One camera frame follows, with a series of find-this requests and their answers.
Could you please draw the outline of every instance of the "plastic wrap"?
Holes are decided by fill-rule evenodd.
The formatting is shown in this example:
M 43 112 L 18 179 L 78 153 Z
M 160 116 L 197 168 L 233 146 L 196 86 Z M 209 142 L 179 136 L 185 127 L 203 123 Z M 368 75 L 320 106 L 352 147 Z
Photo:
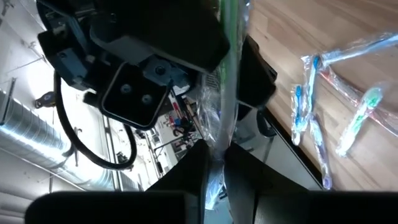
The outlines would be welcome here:
M 354 118 L 340 137 L 339 145 L 336 148 L 336 153 L 339 156 L 345 157 L 347 155 L 366 118 L 372 114 L 376 107 L 383 105 L 393 110 L 397 109 L 397 87 L 398 85 L 395 82 L 380 82 L 366 91 L 358 105 Z
M 202 77 L 198 115 L 204 138 L 212 148 L 213 162 L 206 191 L 206 209 L 214 209 L 224 184 L 223 156 L 234 132 L 239 61 L 246 36 L 250 3 L 247 0 L 221 0 L 220 22 L 229 40 L 229 52 L 212 74 Z
M 292 142 L 296 146 L 300 144 L 300 135 L 303 131 L 302 112 L 302 86 L 294 85 L 292 88 Z
M 322 64 L 326 67 L 340 60 L 375 52 L 387 47 L 392 47 L 395 44 L 398 44 L 398 34 L 390 32 L 376 34 L 367 39 L 357 40 L 343 49 L 322 53 Z
M 308 55 L 302 57 L 304 65 L 304 79 L 303 98 L 300 115 L 303 117 L 302 129 L 298 131 L 305 131 L 308 124 L 308 116 L 310 116 L 313 109 L 313 89 L 317 75 L 321 75 L 326 79 L 336 90 L 343 94 L 354 106 L 359 104 L 361 96 L 360 91 L 350 86 L 346 81 L 337 76 L 329 65 L 340 60 L 345 60 L 362 54 L 368 54 L 387 47 L 398 44 L 398 34 L 385 32 L 377 34 L 367 39 L 357 40 L 344 48 L 332 50 L 330 52 L 323 52 L 319 55 Z M 370 114 L 373 120 L 385 127 L 392 134 L 398 136 L 398 115 L 391 113 L 391 111 L 378 108 L 375 113 Z
M 351 86 L 347 81 L 339 77 L 329 66 L 320 71 L 320 75 L 324 78 L 336 91 L 341 93 L 354 107 L 361 102 L 363 92 Z M 381 106 L 376 108 L 369 115 L 371 119 L 388 130 L 391 134 L 398 136 L 398 112 L 385 109 Z
M 311 136 L 313 138 L 315 149 L 317 150 L 318 161 L 321 166 L 322 185 L 325 189 L 330 190 L 333 185 L 333 181 L 331 178 L 328 154 L 325 143 L 323 142 L 322 131 L 315 116 L 311 115 L 309 122 Z

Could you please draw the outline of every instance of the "black cable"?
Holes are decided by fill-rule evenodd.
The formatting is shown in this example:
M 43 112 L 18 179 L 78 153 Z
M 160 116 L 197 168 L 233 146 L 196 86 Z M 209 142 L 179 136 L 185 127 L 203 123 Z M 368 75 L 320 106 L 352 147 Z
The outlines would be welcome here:
M 179 129 L 173 129 L 173 135 L 174 135 L 174 137 L 177 137 L 179 134 L 181 134 L 182 136 L 185 136 L 185 134 L 184 134 L 184 132 L 182 132 L 181 130 L 179 130 Z
M 83 155 L 85 155 L 91 162 L 94 162 L 96 165 L 103 167 L 105 169 L 112 170 L 124 170 L 130 169 L 131 165 L 134 163 L 137 157 L 137 146 L 136 140 L 134 139 L 134 135 L 132 134 L 131 128 L 128 125 L 123 125 L 126 130 L 126 134 L 130 140 L 131 145 L 131 155 L 127 162 L 123 162 L 121 164 L 114 164 L 112 162 L 108 162 L 100 157 L 98 157 L 94 152 L 89 150 L 76 135 L 73 130 L 67 112 L 65 111 L 65 106 L 63 105 L 62 92 L 61 92 L 61 76 L 54 72 L 54 92 L 55 92 L 55 107 L 57 108 L 58 118 L 61 122 L 61 126 L 65 133 L 67 134 L 71 143 L 76 147 L 78 151 L 80 151 Z
M 78 129 L 78 128 L 75 127 L 75 128 L 73 128 L 73 131 L 74 131 L 76 134 L 78 134 L 78 132 L 81 131 L 81 129 Z M 62 156 L 63 156 L 63 157 L 66 157 L 66 158 L 69 158 L 69 157 L 71 157 L 74 153 L 77 153 L 77 150 L 76 150 L 76 147 L 75 147 L 73 144 L 71 144 L 70 149 L 69 149 L 68 151 L 64 152 L 64 153 L 62 154 Z
M 162 147 L 162 148 L 160 149 L 160 151 L 159 151 L 158 154 L 156 154 L 156 152 L 155 152 L 155 158 L 156 158 L 156 159 L 157 159 L 157 158 L 160 156 L 160 154 L 162 153 L 163 148 L 164 148 L 164 147 Z

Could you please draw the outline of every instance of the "green toothbrush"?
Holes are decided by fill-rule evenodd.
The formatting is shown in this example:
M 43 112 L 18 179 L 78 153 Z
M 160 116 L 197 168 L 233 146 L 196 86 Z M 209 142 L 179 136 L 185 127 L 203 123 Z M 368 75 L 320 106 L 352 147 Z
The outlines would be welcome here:
M 344 130 L 340 138 L 336 153 L 345 157 L 348 150 L 355 141 L 355 136 L 359 133 L 361 126 L 366 118 L 373 112 L 383 98 L 383 88 L 377 86 L 370 88 L 362 97 L 359 109 L 355 113 L 354 119 L 350 122 L 348 127 Z

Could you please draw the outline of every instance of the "toothbrush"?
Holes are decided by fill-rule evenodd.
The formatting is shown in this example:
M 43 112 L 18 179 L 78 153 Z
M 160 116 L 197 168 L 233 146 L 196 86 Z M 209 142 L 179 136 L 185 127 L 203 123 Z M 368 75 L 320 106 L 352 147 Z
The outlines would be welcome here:
M 377 40 L 363 45 L 355 46 L 345 50 L 337 49 L 332 52 L 322 54 L 323 66 L 326 67 L 340 60 L 346 60 L 362 54 L 375 52 L 387 47 L 391 47 L 395 44 L 398 44 L 398 34 L 383 34 Z
M 292 142 L 298 146 L 300 144 L 300 133 L 303 130 L 302 110 L 302 86 L 295 85 L 293 90 L 293 125 L 292 125 Z
M 348 150 L 353 145 L 355 141 L 355 136 L 359 133 L 361 126 L 365 119 L 376 109 L 376 106 L 380 103 L 383 98 L 383 89 L 381 87 L 370 88 L 363 96 L 359 109 L 357 110 L 354 119 L 344 130 L 338 147 L 336 148 L 336 153 L 345 157 Z
M 308 108 L 307 116 L 310 115 L 313 108 L 313 87 L 315 85 L 315 77 L 318 73 L 319 66 L 320 66 L 320 57 L 316 55 L 311 64 L 310 77 L 308 79 L 308 83 L 306 86 L 306 103 Z
M 316 117 L 312 114 L 310 115 L 310 130 L 314 140 L 315 149 L 317 150 L 318 161 L 321 166 L 322 185 L 325 189 L 330 190 L 333 185 L 333 181 L 331 178 L 328 154 L 325 149 L 325 144 L 323 143 L 319 123 Z

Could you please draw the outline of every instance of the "ceiling pipe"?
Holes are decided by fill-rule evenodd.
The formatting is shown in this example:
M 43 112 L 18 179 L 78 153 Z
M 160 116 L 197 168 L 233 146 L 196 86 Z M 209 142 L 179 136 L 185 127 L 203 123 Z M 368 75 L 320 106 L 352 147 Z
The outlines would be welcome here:
M 39 166 L 85 190 L 114 190 L 112 174 L 83 154 L 65 157 L 71 142 L 38 114 L 0 90 L 0 149 Z M 121 172 L 124 190 L 138 190 L 138 184 Z

